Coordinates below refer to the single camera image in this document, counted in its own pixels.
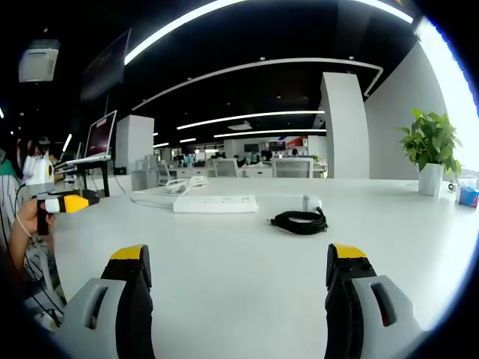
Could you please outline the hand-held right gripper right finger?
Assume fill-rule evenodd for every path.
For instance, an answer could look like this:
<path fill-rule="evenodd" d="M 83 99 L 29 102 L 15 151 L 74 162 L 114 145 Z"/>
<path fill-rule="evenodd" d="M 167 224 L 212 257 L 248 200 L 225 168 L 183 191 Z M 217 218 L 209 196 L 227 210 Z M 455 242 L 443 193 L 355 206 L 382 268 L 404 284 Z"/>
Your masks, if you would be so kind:
<path fill-rule="evenodd" d="M 326 291 L 326 358 L 407 358 L 426 334 L 409 297 L 358 248 L 329 245 Z"/>

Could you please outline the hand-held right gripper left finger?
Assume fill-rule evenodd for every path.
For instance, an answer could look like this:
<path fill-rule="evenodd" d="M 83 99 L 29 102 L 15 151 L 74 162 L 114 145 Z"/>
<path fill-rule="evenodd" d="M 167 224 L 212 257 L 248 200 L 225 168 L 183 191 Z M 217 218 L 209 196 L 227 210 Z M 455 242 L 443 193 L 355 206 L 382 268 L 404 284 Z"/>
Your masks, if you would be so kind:
<path fill-rule="evenodd" d="M 150 258 L 121 248 L 67 303 L 53 340 L 68 358 L 154 358 Z"/>

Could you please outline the person's left hand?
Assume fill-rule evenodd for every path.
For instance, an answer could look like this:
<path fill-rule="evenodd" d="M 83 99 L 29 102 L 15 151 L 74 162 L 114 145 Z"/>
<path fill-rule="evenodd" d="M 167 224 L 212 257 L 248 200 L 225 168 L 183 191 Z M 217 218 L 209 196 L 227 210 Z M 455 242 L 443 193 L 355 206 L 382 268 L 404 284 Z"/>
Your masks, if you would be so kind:
<path fill-rule="evenodd" d="M 16 214 L 15 228 L 16 241 L 26 244 L 27 240 L 38 234 L 38 208 L 45 209 L 42 203 L 38 206 L 36 198 L 24 202 Z"/>

